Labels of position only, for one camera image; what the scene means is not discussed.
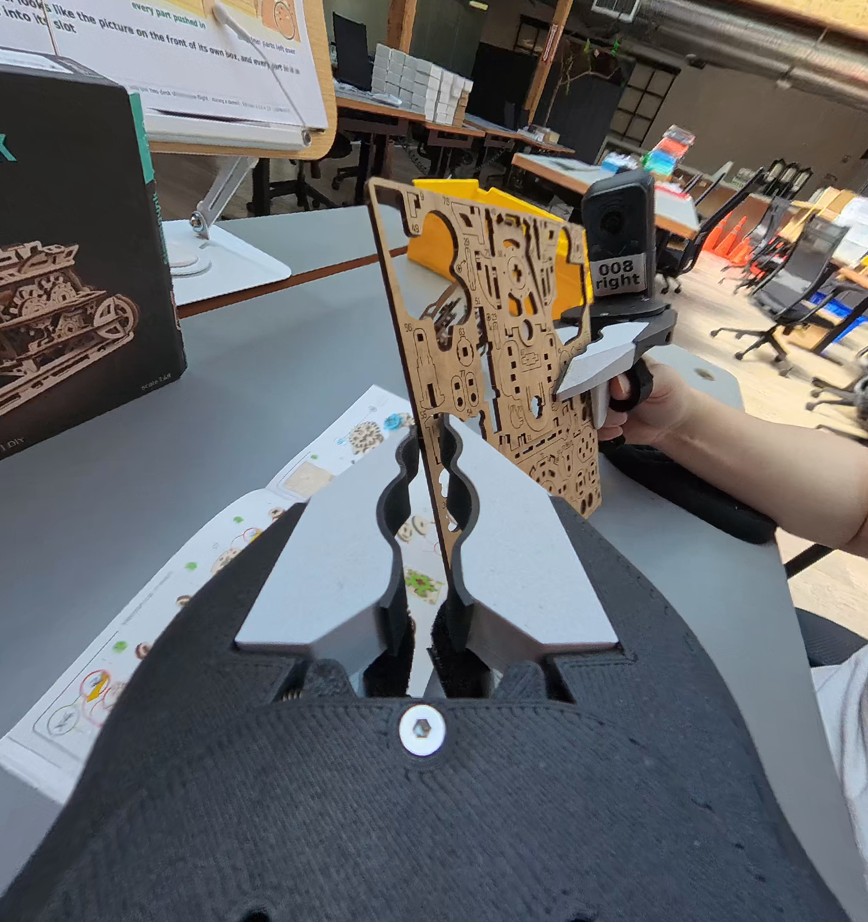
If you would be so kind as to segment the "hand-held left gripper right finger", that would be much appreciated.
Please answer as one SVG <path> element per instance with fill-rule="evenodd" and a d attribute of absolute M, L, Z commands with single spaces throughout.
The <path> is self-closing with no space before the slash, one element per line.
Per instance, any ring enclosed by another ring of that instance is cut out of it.
<path fill-rule="evenodd" d="M 444 695 L 488 697 L 516 663 L 615 649 L 551 494 L 457 418 L 440 420 L 440 455 L 459 528 L 431 633 Z"/>

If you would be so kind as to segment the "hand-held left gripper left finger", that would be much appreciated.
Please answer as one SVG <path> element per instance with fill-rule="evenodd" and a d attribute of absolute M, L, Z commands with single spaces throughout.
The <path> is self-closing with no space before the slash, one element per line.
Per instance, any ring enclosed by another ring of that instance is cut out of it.
<path fill-rule="evenodd" d="M 331 659 L 368 697 L 404 697 L 415 628 L 396 534 L 418 469 L 411 426 L 304 504 L 239 629 L 245 651 Z"/>

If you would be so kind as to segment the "wooden laser-cut parts sheet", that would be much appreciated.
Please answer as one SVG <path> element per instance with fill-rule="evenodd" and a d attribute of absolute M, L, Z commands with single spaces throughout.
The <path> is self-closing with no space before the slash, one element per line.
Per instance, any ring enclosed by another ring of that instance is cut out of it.
<path fill-rule="evenodd" d="M 583 518 L 601 504 L 591 413 L 555 400 L 555 387 L 591 342 L 588 325 L 553 318 L 555 259 L 591 282 L 584 229 L 383 179 L 368 185 L 396 341 L 414 411 L 428 493 L 447 559 L 458 528 L 444 493 L 440 420 L 451 414 Z M 453 243 L 451 277 L 409 260 L 428 215 Z"/>

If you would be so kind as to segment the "person's right forearm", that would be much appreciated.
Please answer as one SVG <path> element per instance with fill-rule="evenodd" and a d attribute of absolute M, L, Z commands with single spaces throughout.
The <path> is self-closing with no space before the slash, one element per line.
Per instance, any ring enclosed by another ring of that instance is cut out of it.
<path fill-rule="evenodd" d="M 789 534 L 868 559 L 867 446 L 763 421 L 695 391 L 659 445 Z"/>

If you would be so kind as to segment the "person's right hand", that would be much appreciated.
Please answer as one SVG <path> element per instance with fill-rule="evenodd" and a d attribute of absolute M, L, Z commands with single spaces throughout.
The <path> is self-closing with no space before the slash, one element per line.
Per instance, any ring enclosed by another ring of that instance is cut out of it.
<path fill-rule="evenodd" d="M 628 412 L 608 409 L 597 432 L 601 443 L 623 438 L 627 444 L 657 446 L 690 418 L 699 394 L 672 367 L 648 364 L 650 395 Z"/>

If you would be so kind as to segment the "colourful stacked trays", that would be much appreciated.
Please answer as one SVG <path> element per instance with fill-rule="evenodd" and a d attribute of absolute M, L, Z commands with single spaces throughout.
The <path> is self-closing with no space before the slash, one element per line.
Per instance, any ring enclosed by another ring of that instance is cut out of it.
<path fill-rule="evenodd" d="M 696 140 L 693 132 L 676 124 L 671 125 L 661 140 L 642 157 L 642 168 L 658 182 L 669 182 L 675 168 L 681 163 Z"/>

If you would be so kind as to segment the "orange traffic cone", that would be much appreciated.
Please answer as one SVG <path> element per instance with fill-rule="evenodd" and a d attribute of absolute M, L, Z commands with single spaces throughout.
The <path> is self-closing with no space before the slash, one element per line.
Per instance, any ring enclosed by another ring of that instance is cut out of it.
<path fill-rule="evenodd" d="M 730 217 L 724 218 L 706 237 L 702 251 L 727 260 L 729 266 L 742 267 L 751 257 L 753 247 L 748 240 L 747 217 L 728 227 Z"/>

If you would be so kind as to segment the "assembly instruction booklet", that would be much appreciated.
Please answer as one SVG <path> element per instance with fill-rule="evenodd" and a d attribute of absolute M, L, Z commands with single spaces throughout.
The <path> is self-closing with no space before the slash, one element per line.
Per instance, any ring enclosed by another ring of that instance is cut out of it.
<path fill-rule="evenodd" d="M 336 476 L 414 418 L 409 401 L 371 386 L 325 432 L 262 490 L 234 501 L 203 526 L 140 590 L 59 680 L 0 739 L 0 768 L 64 804 L 125 689 L 137 702 L 133 679 L 140 663 L 175 616 L 225 566 L 291 506 L 308 501 Z M 403 560 L 407 614 L 401 645 L 380 662 L 351 671 L 356 690 L 399 695 L 411 686 L 416 623 L 430 628 L 445 596 L 446 575 L 422 465 L 409 485 L 412 514 L 396 533 Z"/>

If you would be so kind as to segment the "black padded wrist rest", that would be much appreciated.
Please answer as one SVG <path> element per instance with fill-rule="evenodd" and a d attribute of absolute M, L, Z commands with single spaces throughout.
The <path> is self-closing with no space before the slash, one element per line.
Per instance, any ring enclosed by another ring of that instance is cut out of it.
<path fill-rule="evenodd" d="M 661 450 L 627 444 L 621 436 L 601 442 L 599 450 L 622 474 L 723 533 L 759 546 L 774 540 L 777 525 L 767 515 L 713 487 Z"/>

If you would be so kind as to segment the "stacked yellow bins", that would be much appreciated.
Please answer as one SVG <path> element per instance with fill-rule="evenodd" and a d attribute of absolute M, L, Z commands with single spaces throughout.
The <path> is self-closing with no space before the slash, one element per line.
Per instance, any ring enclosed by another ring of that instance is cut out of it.
<path fill-rule="evenodd" d="M 553 219 L 558 223 L 563 221 L 562 218 L 514 194 L 496 188 L 483 190 L 479 187 L 477 179 L 415 179 L 414 185 L 480 204 Z M 592 294 L 589 281 L 586 283 L 586 289 L 582 288 L 580 268 L 568 260 L 568 253 L 569 239 L 566 233 L 562 233 L 557 242 L 555 259 L 556 297 L 552 309 L 555 320 L 559 320 L 562 314 L 571 308 L 584 306 L 587 303 L 586 296 Z M 453 243 L 450 231 L 443 220 L 436 215 L 428 215 L 422 233 L 408 244 L 407 256 L 409 260 L 449 279 Z"/>

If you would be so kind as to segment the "stack of white boxes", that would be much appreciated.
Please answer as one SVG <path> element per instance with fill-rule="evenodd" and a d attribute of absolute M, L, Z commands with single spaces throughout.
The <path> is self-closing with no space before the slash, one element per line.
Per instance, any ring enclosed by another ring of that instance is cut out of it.
<path fill-rule="evenodd" d="M 440 125 L 463 125 L 473 81 L 382 43 L 376 45 L 371 94 Z"/>

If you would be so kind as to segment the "instruction poster on stand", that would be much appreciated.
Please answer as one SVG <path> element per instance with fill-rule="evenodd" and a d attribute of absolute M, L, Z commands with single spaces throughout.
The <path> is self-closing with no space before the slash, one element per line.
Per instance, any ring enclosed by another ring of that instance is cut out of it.
<path fill-rule="evenodd" d="M 153 152 L 193 155 L 246 155 L 254 157 L 318 159 L 330 149 L 336 132 L 336 103 L 333 89 L 332 67 L 328 48 L 325 16 L 322 2 L 305 1 L 304 9 L 309 30 L 313 60 L 317 66 L 323 93 L 328 128 L 310 129 L 299 125 L 221 119 L 194 116 L 147 108 L 139 96 L 145 121 L 145 130 Z M 46 52 L 24 52 L 7 47 L 10 62 L 23 61 L 24 54 L 38 54 L 45 58 L 67 59 Z"/>

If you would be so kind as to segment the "white stand base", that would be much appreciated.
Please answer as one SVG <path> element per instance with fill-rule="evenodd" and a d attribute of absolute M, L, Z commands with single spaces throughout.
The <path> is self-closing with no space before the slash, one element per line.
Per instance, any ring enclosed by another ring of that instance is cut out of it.
<path fill-rule="evenodd" d="M 164 221 L 164 248 L 174 301 L 185 308 L 210 299 L 284 281 L 285 263 L 222 230 L 217 220 L 257 163 L 253 157 L 221 157 L 205 197 L 187 219 Z"/>

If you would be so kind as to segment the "black model kit box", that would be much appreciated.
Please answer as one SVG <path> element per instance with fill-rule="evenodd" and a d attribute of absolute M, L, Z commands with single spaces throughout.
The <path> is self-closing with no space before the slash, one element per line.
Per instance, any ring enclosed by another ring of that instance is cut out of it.
<path fill-rule="evenodd" d="M 0 461 L 185 369 L 139 99 L 0 46 Z"/>

